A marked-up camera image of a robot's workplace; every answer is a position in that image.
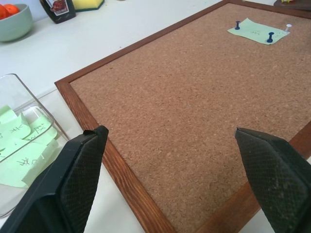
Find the brown wooden frame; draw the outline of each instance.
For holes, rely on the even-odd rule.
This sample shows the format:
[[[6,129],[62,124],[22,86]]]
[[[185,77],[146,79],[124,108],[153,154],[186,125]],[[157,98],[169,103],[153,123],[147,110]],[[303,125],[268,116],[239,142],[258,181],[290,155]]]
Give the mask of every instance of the brown wooden frame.
[[[277,0],[275,1],[274,6],[281,6],[285,8],[302,10],[302,11],[311,11],[310,0],[297,0],[297,1],[291,2],[290,4],[283,4],[281,0]]]
[[[98,127],[95,118],[88,111],[86,106],[80,100],[77,93],[71,87],[70,83],[101,66],[133,51],[141,46],[156,40],[157,38],[172,32],[185,24],[206,15],[217,8],[233,3],[237,5],[262,9],[265,11],[277,12],[281,14],[303,17],[311,19],[311,13],[286,9],[282,7],[273,7],[253,2],[241,0],[223,0],[207,9],[204,9],[172,26],[169,26],[141,41],[138,41],[108,57],[105,57],[59,81],[55,84],[76,117],[82,129],[94,129]],[[296,148],[306,159],[311,155],[311,122],[309,122],[291,141],[290,144]],[[121,191],[125,200],[131,207],[135,216],[139,220],[143,229],[147,233],[175,233],[175,229],[161,212],[156,203],[152,200],[145,188],[134,175],[130,167],[120,156],[116,148],[107,141],[106,150],[103,156],[103,164],[107,168],[112,179]],[[259,204],[254,197],[249,183],[246,183],[235,195],[233,195],[218,211],[216,211],[196,233],[235,233],[238,232],[260,209]]]

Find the clear plastic container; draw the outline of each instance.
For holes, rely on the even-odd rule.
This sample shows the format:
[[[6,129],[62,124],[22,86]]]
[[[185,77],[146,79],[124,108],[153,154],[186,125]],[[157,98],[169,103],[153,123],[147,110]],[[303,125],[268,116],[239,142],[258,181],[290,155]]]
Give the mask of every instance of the clear plastic container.
[[[68,141],[53,116],[16,74],[0,77],[0,217]]]

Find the yellow sponge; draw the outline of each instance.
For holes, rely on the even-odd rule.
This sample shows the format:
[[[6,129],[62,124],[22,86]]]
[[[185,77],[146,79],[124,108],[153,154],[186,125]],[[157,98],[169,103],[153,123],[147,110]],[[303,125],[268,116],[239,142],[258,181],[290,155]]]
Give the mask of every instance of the yellow sponge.
[[[97,10],[104,0],[72,0],[76,12]]]

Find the jar label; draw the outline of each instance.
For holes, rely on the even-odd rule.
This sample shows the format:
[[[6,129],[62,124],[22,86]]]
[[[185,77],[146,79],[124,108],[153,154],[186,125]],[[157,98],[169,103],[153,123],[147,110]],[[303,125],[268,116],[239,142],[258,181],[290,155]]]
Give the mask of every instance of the jar label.
[[[69,12],[66,0],[46,0],[50,6],[50,10],[54,12],[56,16],[60,16]]]

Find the wall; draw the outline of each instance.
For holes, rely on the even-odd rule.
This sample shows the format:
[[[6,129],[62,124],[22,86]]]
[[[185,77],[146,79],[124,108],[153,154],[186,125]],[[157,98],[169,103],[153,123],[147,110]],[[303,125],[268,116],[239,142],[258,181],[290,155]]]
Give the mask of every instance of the wall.
[[[24,4],[29,5],[34,21],[38,21],[40,19],[48,17],[43,7],[41,6],[41,3],[39,0],[0,0],[0,4],[2,5],[8,4],[8,3],[10,4],[24,3]]]

